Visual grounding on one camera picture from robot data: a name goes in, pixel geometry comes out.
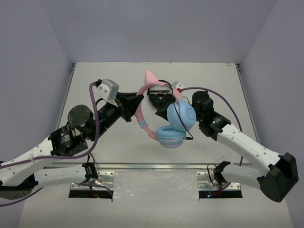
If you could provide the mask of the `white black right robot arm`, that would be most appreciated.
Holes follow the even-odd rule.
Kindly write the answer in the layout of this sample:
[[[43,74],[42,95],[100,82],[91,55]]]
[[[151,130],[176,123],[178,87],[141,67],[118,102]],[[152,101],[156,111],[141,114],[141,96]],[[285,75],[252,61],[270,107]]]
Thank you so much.
[[[216,194],[238,182],[260,189],[272,201],[281,202],[298,182],[295,157],[269,150],[242,133],[241,127],[236,127],[214,110],[207,91],[195,92],[191,103],[185,97],[174,97],[169,91],[150,95],[149,100],[156,109],[156,115],[169,122],[168,126],[156,130],[157,140],[162,146],[175,148],[185,140],[193,140],[192,135],[186,135],[198,123],[206,137],[233,149],[254,165],[254,168],[247,168],[229,161],[213,164],[208,176],[210,183],[217,188]]]

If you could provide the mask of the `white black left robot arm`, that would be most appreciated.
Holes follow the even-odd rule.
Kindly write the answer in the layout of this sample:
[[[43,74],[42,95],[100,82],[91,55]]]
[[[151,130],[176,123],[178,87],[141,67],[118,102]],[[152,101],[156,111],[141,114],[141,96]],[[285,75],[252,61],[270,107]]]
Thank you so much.
[[[93,109],[77,105],[68,114],[66,125],[52,132],[36,147],[23,155],[0,164],[0,197],[10,204],[21,202],[41,189],[74,183],[88,188],[103,188],[112,198],[107,186],[97,184],[99,175],[94,162],[84,162],[68,168],[50,169],[49,165],[59,160],[72,160],[88,156],[98,139],[119,119],[131,121],[143,95],[118,93],[117,106],[105,104],[97,109],[92,98]]]

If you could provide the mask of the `pink blue cat-ear headphones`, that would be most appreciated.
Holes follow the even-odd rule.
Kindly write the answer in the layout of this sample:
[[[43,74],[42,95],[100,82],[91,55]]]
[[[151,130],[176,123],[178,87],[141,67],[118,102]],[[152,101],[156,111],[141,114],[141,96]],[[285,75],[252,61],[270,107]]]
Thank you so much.
[[[149,137],[158,141],[161,146],[165,148],[177,148],[186,140],[186,132],[190,131],[196,122],[195,110],[178,90],[173,89],[170,84],[157,79],[150,70],[146,71],[144,86],[138,90],[137,94],[143,95],[149,88],[155,86],[168,88],[169,92],[176,99],[167,109],[169,125],[152,131],[144,119],[141,105],[138,106],[134,116],[139,126],[147,132]]]

